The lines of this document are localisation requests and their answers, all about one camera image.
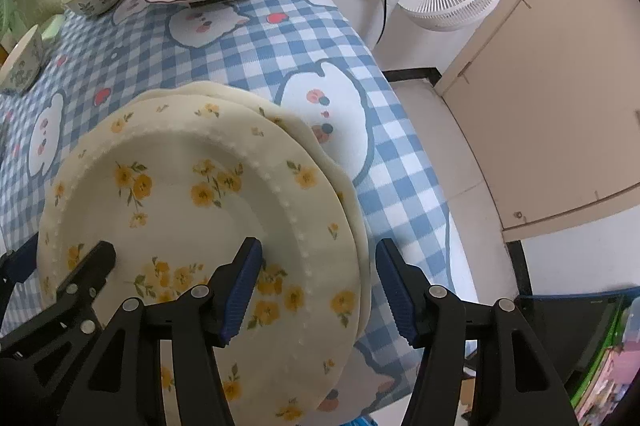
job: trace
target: door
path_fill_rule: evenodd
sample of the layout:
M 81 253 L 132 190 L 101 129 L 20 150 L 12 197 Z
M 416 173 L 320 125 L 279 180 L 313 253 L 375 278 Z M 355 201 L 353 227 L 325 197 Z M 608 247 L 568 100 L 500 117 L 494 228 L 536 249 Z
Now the door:
M 523 0 L 444 95 L 504 228 L 640 182 L 640 3 Z

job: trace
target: screw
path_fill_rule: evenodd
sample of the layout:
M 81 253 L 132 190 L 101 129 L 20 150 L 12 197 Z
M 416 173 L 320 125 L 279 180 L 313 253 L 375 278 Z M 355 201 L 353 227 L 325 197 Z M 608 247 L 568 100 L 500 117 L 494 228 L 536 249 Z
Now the screw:
M 209 294 L 209 287 L 206 285 L 196 285 L 191 289 L 191 296 L 194 298 L 204 298 L 207 294 Z
M 138 305 L 140 305 L 140 302 L 136 298 L 129 298 L 128 300 L 124 300 L 122 308 L 127 312 L 131 312 L 136 310 Z
M 447 289 L 442 285 L 432 285 L 429 288 L 429 294 L 434 298 L 444 298 L 447 295 Z
M 502 298 L 498 302 L 498 307 L 500 307 L 500 309 L 502 309 L 505 312 L 511 312 L 516 308 L 513 302 L 507 298 Z
M 93 334 L 95 332 L 95 323 L 91 320 L 84 320 L 80 324 L 80 330 L 85 334 Z

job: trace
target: red apple print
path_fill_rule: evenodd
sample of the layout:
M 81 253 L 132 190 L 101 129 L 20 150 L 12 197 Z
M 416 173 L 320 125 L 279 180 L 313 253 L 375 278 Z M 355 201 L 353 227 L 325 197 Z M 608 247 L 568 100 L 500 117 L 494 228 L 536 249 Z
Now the red apple print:
M 320 403 L 320 406 L 318 406 L 318 410 L 324 411 L 324 412 L 331 412 L 331 411 L 334 411 L 336 408 L 338 408 L 339 404 L 340 404 L 340 401 L 337 399 L 325 399 Z
M 387 390 L 390 390 L 393 385 L 394 385 L 394 381 L 392 381 L 392 380 L 387 381 L 387 382 L 383 382 L 378 387 L 378 392 L 379 393 L 385 393 Z
M 284 22 L 289 19 L 289 15 L 286 13 L 271 13 L 271 15 L 267 15 L 267 22 L 270 24 L 279 24 L 280 22 Z
M 108 87 L 99 90 L 98 93 L 95 95 L 94 105 L 96 107 L 99 107 L 100 105 L 102 105 L 105 101 L 107 101 L 107 98 L 110 96 L 110 94 L 111 94 L 111 89 Z
M 318 143 L 322 144 L 329 141 L 329 134 L 324 133 L 321 126 L 314 125 L 313 127 L 311 127 L 311 130 L 314 131 L 314 134 L 316 135 L 316 139 L 318 140 Z
M 306 93 L 306 100 L 313 104 L 319 103 L 320 98 L 324 98 L 324 93 L 320 89 L 311 89 Z
M 204 24 L 199 26 L 198 29 L 196 29 L 196 32 L 207 32 L 209 31 L 209 29 L 211 29 L 211 22 L 206 21 Z

